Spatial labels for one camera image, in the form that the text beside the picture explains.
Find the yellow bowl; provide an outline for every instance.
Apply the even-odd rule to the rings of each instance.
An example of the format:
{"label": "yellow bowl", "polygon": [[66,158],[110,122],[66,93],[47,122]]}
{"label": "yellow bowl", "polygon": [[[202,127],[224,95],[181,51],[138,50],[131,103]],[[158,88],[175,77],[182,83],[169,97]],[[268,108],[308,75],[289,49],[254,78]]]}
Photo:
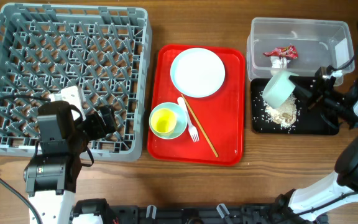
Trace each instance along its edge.
{"label": "yellow bowl", "polygon": [[177,125],[177,116],[172,110],[162,108],[154,112],[150,124],[154,131],[168,136],[172,134]]}

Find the transparent container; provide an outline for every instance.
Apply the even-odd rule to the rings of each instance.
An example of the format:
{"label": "transparent container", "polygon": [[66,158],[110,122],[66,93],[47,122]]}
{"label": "transparent container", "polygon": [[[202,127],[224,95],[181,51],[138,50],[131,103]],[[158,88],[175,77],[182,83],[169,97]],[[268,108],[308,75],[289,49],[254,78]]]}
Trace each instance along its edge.
{"label": "transparent container", "polygon": [[[275,47],[294,45],[299,57],[288,63],[286,70],[301,76],[313,76],[321,66],[340,67],[353,57],[353,45],[349,27],[341,21],[311,19],[282,19],[257,17],[252,20],[247,43],[247,70],[249,80],[271,78],[270,57]],[[353,72],[354,62],[342,73]],[[337,85],[342,84],[342,77]]]}

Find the red tray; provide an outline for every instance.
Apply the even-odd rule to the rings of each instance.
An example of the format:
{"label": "red tray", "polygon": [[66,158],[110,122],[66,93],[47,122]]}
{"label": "red tray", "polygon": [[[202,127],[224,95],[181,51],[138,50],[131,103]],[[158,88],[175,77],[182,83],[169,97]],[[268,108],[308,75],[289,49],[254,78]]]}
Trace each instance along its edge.
{"label": "red tray", "polygon": [[156,159],[233,166],[242,157],[244,137],[246,65],[244,56],[238,50],[177,44],[163,47],[158,54],[152,109],[164,102],[177,103],[181,93],[171,81],[171,64],[178,54],[193,47],[216,53],[226,70],[222,87],[216,93],[204,98],[186,97],[219,157],[215,157],[191,114],[191,122],[197,127],[200,141],[193,142],[187,129],[176,139],[164,140],[149,128],[147,150]]}

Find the chopstick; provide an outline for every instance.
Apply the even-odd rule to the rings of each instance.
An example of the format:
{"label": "chopstick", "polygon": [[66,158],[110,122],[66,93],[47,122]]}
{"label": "chopstick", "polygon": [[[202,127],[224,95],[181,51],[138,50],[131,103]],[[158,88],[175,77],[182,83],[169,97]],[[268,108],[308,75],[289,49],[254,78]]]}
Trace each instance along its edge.
{"label": "chopstick", "polygon": [[198,121],[196,115],[194,114],[193,110],[191,109],[189,103],[187,102],[185,96],[182,94],[181,97],[185,100],[185,103],[186,103],[187,107],[189,108],[191,115],[193,115],[194,120],[197,122],[198,127],[200,127],[201,132],[204,134],[204,137],[205,137],[206,141],[208,142],[209,146],[211,147],[212,151],[214,152],[215,156],[216,156],[216,157],[219,157],[219,155],[218,155],[218,153],[216,152],[214,146],[212,145],[211,141],[209,140],[208,136],[206,135],[206,133],[205,133],[205,131],[204,131],[202,125],[201,125],[200,122]]}

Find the wooden surface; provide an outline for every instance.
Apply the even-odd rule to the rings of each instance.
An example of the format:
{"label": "wooden surface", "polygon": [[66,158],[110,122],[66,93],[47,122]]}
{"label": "wooden surface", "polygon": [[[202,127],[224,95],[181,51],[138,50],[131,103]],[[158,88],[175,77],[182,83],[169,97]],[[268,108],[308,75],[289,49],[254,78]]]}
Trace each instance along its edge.
{"label": "wooden surface", "polygon": [[[0,0],[0,9],[7,2]],[[246,54],[254,17],[293,17],[346,21],[357,42],[358,1],[65,1],[65,4],[143,7],[153,30],[147,105],[155,56],[166,44],[232,47]],[[344,91],[358,77],[347,75]],[[144,147],[136,162],[96,162],[78,179],[76,199],[106,198],[110,205],[182,206],[273,202],[281,193],[307,187],[328,175],[358,129],[337,136],[289,136],[251,131],[247,101],[244,156],[234,167],[201,166],[153,159]],[[24,194],[23,169],[29,158],[0,156],[0,176]],[[0,223],[28,223],[27,207],[0,185]],[[358,203],[329,213],[331,223],[358,223]]]}

